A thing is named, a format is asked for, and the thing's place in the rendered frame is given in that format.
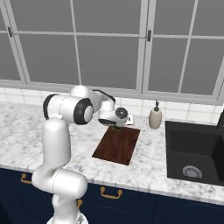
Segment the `dark wooden cutting board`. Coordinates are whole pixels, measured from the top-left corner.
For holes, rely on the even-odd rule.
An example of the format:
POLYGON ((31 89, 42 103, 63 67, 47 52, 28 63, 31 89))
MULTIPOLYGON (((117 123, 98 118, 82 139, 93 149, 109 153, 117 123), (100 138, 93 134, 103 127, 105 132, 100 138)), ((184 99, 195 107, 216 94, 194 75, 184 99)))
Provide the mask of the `dark wooden cutting board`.
POLYGON ((123 127, 115 130, 108 127, 92 157, 129 165, 139 134, 139 129, 123 127))

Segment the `beige soap dispenser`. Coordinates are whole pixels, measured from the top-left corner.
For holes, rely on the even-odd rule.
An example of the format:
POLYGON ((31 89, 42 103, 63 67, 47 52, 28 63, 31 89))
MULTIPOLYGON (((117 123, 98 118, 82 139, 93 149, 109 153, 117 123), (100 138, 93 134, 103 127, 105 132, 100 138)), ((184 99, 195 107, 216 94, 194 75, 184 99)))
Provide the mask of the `beige soap dispenser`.
POLYGON ((149 125, 152 129, 157 130, 162 122, 162 110, 159 108, 159 102, 156 101, 155 107, 150 111, 149 125))

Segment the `black sink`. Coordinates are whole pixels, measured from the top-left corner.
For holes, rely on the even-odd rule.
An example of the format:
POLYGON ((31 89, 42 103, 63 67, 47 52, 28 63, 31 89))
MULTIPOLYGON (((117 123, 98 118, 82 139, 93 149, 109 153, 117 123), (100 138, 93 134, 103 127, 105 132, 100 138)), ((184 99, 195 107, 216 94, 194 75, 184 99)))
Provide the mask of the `black sink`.
POLYGON ((224 129, 172 121, 164 126, 167 177, 224 186, 224 129))

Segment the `grey framed window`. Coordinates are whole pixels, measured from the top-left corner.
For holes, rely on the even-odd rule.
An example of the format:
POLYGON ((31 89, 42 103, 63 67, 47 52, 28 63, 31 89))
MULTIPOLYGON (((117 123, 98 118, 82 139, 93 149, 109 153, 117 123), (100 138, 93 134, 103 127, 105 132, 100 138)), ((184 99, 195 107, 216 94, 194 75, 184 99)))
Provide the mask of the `grey framed window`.
POLYGON ((79 84, 223 104, 224 0, 0 0, 0 87, 79 84))

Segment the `navy cupboard front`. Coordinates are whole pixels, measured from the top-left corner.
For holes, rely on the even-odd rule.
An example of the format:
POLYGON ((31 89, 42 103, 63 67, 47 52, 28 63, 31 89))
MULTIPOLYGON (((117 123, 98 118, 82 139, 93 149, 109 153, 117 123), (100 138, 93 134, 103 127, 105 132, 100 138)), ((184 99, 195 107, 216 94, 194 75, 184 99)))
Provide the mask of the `navy cupboard front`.
MULTIPOLYGON (((0 168, 6 199, 14 206, 19 224, 46 224, 53 216, 52 194, 21 182, 23 171, 0 168)), ((25 173, 32 181, 32 174, 25 173)))
POLYGON ((151 224, 156 196, 147 192, 88 184, 81 200, 80 211, 86 216, 88 224, 151 224), (121 189, 121 198, 103 198, 101 186, 106 188, 106 194, 116 195, 117 190, 121 189))
POLYGON ((152 224, 224 224, 224 206, 157 196, 152 224))

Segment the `black tap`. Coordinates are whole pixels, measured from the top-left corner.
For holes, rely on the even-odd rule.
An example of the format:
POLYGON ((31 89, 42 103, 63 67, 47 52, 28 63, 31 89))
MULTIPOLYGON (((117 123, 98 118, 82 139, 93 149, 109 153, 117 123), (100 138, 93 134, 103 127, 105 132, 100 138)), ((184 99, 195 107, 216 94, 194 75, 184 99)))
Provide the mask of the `black tap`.
POLYGON ((220 118, 216 128, 220 134, 224 135, 224 110, 220 113, 220 118))

